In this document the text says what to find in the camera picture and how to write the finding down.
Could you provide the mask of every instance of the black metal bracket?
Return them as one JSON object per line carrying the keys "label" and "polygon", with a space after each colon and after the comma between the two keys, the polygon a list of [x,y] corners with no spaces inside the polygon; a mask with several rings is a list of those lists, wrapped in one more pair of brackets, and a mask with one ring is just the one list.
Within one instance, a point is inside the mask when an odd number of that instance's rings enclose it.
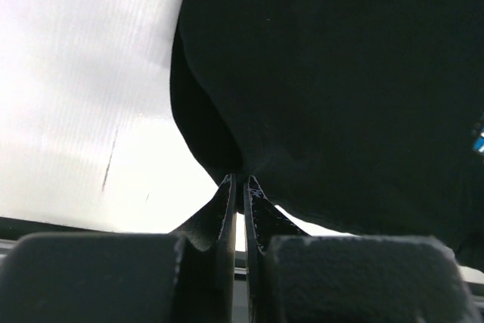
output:
{"label": "black metal bracket", "polygon": [[2,262],[0,321],[230,322],[235,193],[228,175],[170,234],[8,220],[4,236],[21,239]]}
{"label": "black metal bracket", "polygon": [[311,237],[255,177],[236,180],[170,234],[0,221],[0,238],[20,238],[0,269],[0,321],[230,323],[237,205],[251,323],[479,321],[438,241]]}

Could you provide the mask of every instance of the black cloth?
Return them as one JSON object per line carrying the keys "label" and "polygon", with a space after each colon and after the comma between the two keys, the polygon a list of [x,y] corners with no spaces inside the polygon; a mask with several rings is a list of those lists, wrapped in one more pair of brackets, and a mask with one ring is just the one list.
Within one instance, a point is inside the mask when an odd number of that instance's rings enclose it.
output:
{"label": "black cloth", "polygon": [[484,0],[183,0],[170,90],[216,182],[484,270]]}

